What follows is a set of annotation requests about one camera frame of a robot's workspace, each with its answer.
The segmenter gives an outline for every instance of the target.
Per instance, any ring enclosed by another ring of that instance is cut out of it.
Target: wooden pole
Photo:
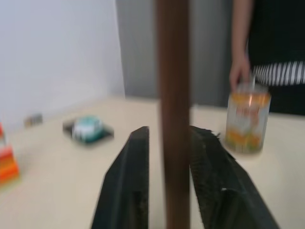
[[[189,229],[189,1],[156,0],[156,10],[167,229]]]

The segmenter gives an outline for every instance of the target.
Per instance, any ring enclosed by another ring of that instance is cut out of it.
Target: stacked blocks
[[[18,176],[19,169],[12,147],[5,144],[4,132],[0,124],[0,187]]]

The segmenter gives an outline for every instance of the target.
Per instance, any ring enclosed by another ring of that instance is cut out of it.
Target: beige table surface
[[[106,99],[9,136],[21,181],[0,190],[1,229],[87,229],[91,226],[105,172],[131,131],[150,127],[150,229],[165,228],[158,103]],[[96,115],[112,126],[115,138],[85,148],[62,132],[63,121]],[[226,110],[192,109],[192,124],[218,133]],[[261,154],[236,156],[250,174],[283,229],[305,228],[305,119],[270,115]],[[191,188],[191,228],[203,228]]]

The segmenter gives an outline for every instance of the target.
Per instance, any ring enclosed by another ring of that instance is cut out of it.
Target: hand
[[[243,82],[250,80],[250,62],[246,54],[233,59],[230,72],[231,90],[235,91],[238,81],[242,78]]]

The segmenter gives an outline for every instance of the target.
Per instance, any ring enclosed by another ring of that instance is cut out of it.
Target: striped shirt
[[[254,66],[256,80],[268,86],[304,84],[305,62],[285,62]]]

